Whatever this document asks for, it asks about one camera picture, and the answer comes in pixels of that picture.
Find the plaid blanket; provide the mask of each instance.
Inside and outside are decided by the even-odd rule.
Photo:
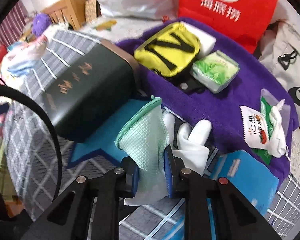
[[[44,108],[41,94],[76,59],[98,42],[96,36],[74,31],[58,31],[45,54],[30,71],[20,90]],[[35,220],[51,204],[57,178],[57,159],[50,135],[39,117],[25,106],[13,102],[3,130],[8,168],[17,194]],[[183,120],[177,119],[176,129]],[[67,166],[73,142],[59,138],[63,167]],[[205,176],[209,176],[219,155],[210,147]],[[102,176],[113,165],[101,156],[76,167],[63,168],[61,192],[79,175]],[[181,239],[184,200],[164,198],[155,205],[139,207],[120,221],[120,239]],[[289,176],[281,185],[266,219],[285,237],[300,217],[300,186]]]

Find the red paper bag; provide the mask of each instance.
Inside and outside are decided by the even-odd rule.
[[[203,22],[253,53],[277,0],[179,0],[178,16]]]

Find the purple striped curtain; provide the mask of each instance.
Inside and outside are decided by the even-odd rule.
[[[0,46],[6,47],[18,41],[25,26],[25,16],[27,14],[23,3],[19,1],[8,13],[0,25]]]

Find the metal screw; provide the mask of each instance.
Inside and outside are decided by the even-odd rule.
[[[115,168],[115,169],[114,169],[114,173],[115,173],[115,174],[121,174],[121,173],[123,173],[123,172],[124,172],[124,169],[121,168],[121,167]]]
[[[191,169],[189,169],[189,168],[182,168],[182,169],[181,169],[181,172],[182,172],[183,174],[190,174],[190,173],[191,173]]]
[[[86,181],[86,177],[85,176],[79,176],[77,177],[77,182],[78,183],[84,183]]]
[[[187,90],[188,89],[188,84],[187,83],[181,83],[180,87],[182,90]]]
[[[219,183],[222,185],[227,185],[229,180],[227,178],[221,177],[219,178]]]

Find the nike swoosh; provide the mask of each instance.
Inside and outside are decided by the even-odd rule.
[[[300,89],[300,87],[290,88],[289,91],[288,91],[288,93],[289,93],[289,95],[292,97],[293,101],[294,101],[298,106],[300,106],[300,100],[299,100],[299,98],[297,98],[297,95],[296,95],[298,89]]]

